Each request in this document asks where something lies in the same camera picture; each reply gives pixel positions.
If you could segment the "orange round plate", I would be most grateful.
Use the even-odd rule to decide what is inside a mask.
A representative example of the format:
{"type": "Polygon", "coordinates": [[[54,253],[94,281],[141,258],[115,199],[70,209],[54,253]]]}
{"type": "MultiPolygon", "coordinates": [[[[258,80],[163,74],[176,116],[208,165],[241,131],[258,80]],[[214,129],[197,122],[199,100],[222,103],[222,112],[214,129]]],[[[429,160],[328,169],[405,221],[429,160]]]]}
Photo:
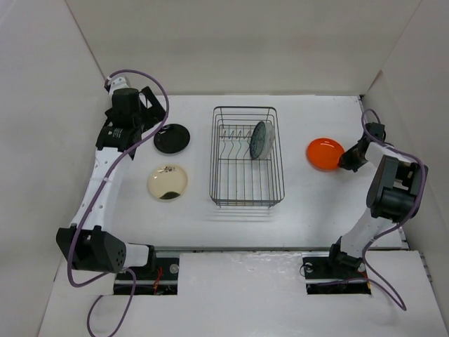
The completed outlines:
{"type": "Polygon", "coordinates": [[[316,169],[334,171],[340,167],[340,157],[344,148],[330,138],[317,138],[311,141],[306,149],[308,162],[316,169]]]}

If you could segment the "blue patterned ceramic plate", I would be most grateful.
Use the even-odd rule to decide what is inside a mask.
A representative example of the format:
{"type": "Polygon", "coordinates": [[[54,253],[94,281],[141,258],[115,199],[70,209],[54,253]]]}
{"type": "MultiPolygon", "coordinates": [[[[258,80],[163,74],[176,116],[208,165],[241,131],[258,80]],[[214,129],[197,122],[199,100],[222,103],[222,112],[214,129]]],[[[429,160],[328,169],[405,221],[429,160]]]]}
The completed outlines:
{"type": "Polygon", "coordinates": [[[250,138],[250,158],[252,160],[265,159],[269,150],[270,126],[268,122],[260,121],[253,129],[250,138]]]}

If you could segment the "clear glass plate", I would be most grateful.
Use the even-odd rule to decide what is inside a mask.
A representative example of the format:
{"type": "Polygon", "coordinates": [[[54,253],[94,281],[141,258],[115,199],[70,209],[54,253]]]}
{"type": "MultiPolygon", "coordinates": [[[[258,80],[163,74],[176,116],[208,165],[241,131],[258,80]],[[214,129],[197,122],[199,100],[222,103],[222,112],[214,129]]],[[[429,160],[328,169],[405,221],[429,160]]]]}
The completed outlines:
{"type": "Polygon", "coordinates": [[[265,134],[264,134],[264,142],[263,142],[263,148],[262,148],[262,152],[260,154],[260,159],[266,159],[272,148],[273,148],[273,144],[274,144],[274,139],[275,139],[275,130],[274,130],[274,126],[270,121],[266,121],[264,123],[264,127],[265,127],[265,134]]]}

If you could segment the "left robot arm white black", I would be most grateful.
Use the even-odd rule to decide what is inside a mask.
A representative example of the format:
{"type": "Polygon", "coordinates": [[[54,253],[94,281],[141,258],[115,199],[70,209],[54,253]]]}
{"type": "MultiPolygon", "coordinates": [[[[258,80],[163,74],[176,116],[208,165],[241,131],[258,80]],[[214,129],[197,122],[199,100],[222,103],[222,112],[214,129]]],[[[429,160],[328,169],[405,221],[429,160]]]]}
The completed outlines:
{"type": "Polygon", "coordinates": [[[164,120],[166,111],[152,90],[114,82],[112,106],[95,143],[95,163],[79,210],[56,242],[73,270],[119,273],[132,267],[139,277],[157,268],[154,247],[126,243],[111,234],[121,183],[134,160],[142,134],[164,120]]]}

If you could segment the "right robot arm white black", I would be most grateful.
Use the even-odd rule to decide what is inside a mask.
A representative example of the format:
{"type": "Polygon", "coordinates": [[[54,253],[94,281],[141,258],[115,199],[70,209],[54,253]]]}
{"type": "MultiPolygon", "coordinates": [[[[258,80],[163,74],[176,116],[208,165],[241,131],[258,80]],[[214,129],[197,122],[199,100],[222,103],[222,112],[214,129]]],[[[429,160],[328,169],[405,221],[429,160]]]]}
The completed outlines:
{"type": "Polygon", "coordinates": [[[403,224],[419,210],[429,168],[417,157],[386,144],[385,136],[383,124],[364,124],[361,139],[339,159],[341,169],[356,172],[370,163],[376,172],[366,196],[366,210],[324,259],[326,272],[334,277],[359,268],[366,247],[387,223],[403,224]]]}

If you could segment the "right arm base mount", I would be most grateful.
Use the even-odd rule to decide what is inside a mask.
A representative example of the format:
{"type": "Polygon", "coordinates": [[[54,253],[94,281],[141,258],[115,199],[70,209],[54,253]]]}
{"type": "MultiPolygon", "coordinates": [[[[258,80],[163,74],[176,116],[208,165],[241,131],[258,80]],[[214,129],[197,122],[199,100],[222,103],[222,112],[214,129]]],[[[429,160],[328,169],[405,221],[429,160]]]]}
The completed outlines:
{"type": "Polygon", "coordinates": [[[370,295],[366,274],[358,268],[332,262],[327,256],[302,256],[301,275],[308,295],[370,295]]]}

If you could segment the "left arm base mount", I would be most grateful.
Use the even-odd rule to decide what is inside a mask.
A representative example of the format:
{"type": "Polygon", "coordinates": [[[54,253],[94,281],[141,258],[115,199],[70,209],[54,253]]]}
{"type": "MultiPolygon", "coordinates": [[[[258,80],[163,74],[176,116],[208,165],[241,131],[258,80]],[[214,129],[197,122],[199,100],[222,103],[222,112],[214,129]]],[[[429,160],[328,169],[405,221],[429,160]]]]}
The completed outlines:
{"type": "Polygon", "coordinates": [[[180,254],[174,251],[156,253],[155,268],[132,267],[137,284],[135,295],[175,296],[177,295],[180,271],[180,254]]]}

